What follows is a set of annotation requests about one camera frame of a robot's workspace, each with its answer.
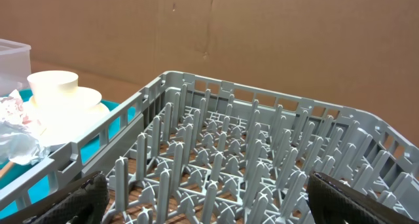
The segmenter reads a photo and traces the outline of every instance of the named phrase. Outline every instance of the brown cardboard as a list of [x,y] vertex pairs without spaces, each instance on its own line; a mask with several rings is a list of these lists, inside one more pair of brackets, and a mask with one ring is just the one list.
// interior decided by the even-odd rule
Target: brown cardboard
[[0,38],[141,86],[179,70],[356,107],[419,144],[417,1],[0,0]]

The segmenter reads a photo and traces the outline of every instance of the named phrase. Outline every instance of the gray plastic dish rack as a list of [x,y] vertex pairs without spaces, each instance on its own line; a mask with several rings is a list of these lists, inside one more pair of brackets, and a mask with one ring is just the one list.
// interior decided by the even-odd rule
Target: gray plastic dish rack
[[[120,128],[109,139],[114,120]],[[100,149],[83,164],[80,149],[96,136]],[[190,73],[161,74],[15,179],[0,191],[0,210],[30,205],[28,189],[45,176],[52,193],[96,170],[115,191],[103,223],[116,215],[126,223],[179,215],[191,223],[314,223],[305,193],[312,170],[419,220],[419,149],[382,119]]]

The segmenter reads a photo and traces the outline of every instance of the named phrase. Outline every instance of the clear plastic container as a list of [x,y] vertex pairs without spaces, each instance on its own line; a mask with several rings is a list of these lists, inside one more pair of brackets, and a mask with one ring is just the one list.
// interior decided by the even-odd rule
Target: clear plastic container
[[0,39],[0,96],[29,87],[30,49],[29,45]]

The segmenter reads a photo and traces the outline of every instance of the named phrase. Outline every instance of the blue plastic tray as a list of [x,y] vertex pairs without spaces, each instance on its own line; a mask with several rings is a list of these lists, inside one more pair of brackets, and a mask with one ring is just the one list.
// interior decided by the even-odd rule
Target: blue plastic tray
[[[24,102],[28,101],[32,96],[31,90],[22,90],[20,91],[20,95]],[[118,103],[109,102],[106,100],[101,101],[109,110],[114,110],[118,106]],[[131,120],[134,116],[136,110],[131,108],[128,110],[128,120]],[[119,129],[119,120],[115,120],[109,126],[109,138],[112,138]],[[99,139],[96,138],[90,141],[86,146],[81,149],[81,158],[82,162],[86,162],[97,150],[99,149]],[[0,168],[3,168],[7,162],[0,164]],[[17,177],[21,176],[23,173],[28,171],[32,168],[32,165],[20,166],[15,165],[13,168],[0,179],[0,189],[8,185],[10,182],[15,180]],[[31,198],[32,203],[35,203],[48,195],[49,192],[49,184],[48,178],[44,177],[41,181],[36,183],[32,188],[29,189],[29,196]],[[18,209],[16,207],[16,203],[13,202],[8,205],[5,209],[0,211],[0,219],[17,212]]]

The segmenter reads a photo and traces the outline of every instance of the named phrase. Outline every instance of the dish rack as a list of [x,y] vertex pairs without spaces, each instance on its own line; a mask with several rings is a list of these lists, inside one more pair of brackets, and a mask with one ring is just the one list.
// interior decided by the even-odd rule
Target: dish rack
[[[101,146],[83,163],[80,149],[96,137]],[[161,74],[15,179],[0,210],[30,205],[28,189],[45,176],[52,193],[96,170],[112,197],[103,223],[314,223],[313,170],[419,220],[419,149],[382,119],[190,73]]]

